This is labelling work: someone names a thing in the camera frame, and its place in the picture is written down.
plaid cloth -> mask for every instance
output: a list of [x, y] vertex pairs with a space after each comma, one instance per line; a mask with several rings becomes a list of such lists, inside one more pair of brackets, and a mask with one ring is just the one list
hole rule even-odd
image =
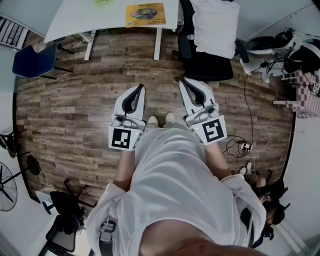
[[297, 101], [288, 100], [287, 108], [297, 112], [297, 117], [301, 119], [320, 117], [320, 97], [312, 94], [306, 85], [297, 88], [296, 94]]
[[[316, 77], [314, 75], [310, 75], [310, 79], [313, 84], [316, 82]], [[282, 81], [289, 80], [290, 84], [297, 84], [297, 85], [302, 85], [302, 86], [309, 85], [308, 80], [306, 79], [306, 77], [304, 76], [304, 74], [302, 73], [301, 70], [297, 70], [294, 73], [284, 74], [284, 75], [282, 75], [281, 80]]]

yellow book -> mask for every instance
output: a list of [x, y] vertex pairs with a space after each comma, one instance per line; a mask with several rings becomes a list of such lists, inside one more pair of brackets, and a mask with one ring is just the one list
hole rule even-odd
[[128, 5], [125, 9], [126, 28], [166, 24], [163, 3]]

blue chair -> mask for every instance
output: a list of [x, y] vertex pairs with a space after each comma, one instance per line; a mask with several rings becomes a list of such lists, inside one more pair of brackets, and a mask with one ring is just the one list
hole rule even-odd
[[70, 69], [65, 69], [56, 66], [57, 50], [63, 50], [70, 54], [74, 54], [72, 51], [64, 49], [60, 44], [53, 44], [48, 48], [36, 53], [34, 48], [30, 45], [20, 51], [14, 56], [14, 62], [12, 72], [20, 77], [24, 78], [57, 78], [44, 75], [54, 69], [73, 73]]

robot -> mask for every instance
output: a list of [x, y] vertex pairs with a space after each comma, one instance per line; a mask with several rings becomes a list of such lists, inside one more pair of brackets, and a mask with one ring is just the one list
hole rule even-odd
[[[225, 139], [225, 118], [219, 114], [219, 106], [210, 87], [204, 82], [184, 77], [179, 81], [179, 90], [186, 111], [183, 119], [199, 142], [209, 145]], [[116, 100], [112, 124], [108, 128], [109, 148], [136, 149], [146, 126], [143, 121], [145, 95], [145, 86], [140, 84], [128, 89]]]

person's leg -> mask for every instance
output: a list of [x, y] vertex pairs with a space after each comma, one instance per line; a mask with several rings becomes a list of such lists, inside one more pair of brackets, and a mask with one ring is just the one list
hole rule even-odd
[[255, 184], [256, 188], [262, 188], [267, 185], [266, 179], [260, 175], [256, 175], [255, 173], [251, 173], [246, 176], [248, 178], [249, 184]]
[[166, 114], [165, 125], [163, 126], [163, 128], [167, 128], [167, 129], [176, 128], [176, 129], [182, 129], [184, 131], [190, 132], [190, 130], [186, 126], [176, 122], [176, 117], [172, 112], [168, 112]]
[[147, 125], [144, 127], [144, 133], [159, 128], [159, 121], [155, 115], [150, 116]]

